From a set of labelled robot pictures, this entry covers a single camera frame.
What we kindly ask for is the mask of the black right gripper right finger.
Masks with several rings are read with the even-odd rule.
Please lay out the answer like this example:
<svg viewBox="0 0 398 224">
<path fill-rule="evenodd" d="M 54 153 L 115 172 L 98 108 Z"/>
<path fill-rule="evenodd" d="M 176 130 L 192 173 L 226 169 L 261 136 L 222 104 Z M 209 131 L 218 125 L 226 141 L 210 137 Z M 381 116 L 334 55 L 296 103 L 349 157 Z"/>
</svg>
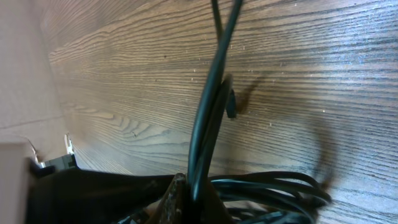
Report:
<svg viewBox="0 0 398 224">
<path fill-rule="evenodd" d="M 201 222 L 204 224 L 235 224 L 211 183 L 206 185 Z"/>
</svg>

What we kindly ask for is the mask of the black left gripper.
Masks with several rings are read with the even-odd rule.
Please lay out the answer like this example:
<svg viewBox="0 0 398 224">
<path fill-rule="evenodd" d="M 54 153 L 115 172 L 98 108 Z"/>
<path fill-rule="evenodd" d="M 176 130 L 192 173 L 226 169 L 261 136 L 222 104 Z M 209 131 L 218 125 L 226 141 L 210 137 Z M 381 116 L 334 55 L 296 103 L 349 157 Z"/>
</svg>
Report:
<svg viewBox="0 0 398 224">
<path fill-rule="evenodd" d="M 29 162 L 27 223 L 117 223 L 160 200 L 172 175 L 122 175 Z"/>
</svg>

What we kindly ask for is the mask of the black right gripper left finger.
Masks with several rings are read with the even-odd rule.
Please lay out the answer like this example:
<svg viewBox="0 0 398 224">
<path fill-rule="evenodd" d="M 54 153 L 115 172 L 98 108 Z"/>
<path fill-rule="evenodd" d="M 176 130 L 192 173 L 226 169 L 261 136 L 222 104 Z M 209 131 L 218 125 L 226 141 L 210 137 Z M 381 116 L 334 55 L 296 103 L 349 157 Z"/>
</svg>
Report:
<svg viewBox="0 0 398 224">
<path fill-rule="evenodd" d="M 186 193 L 185 175 L 175 174 L 156 211 L 146 224 L 181 224 Z"/>
</svg>

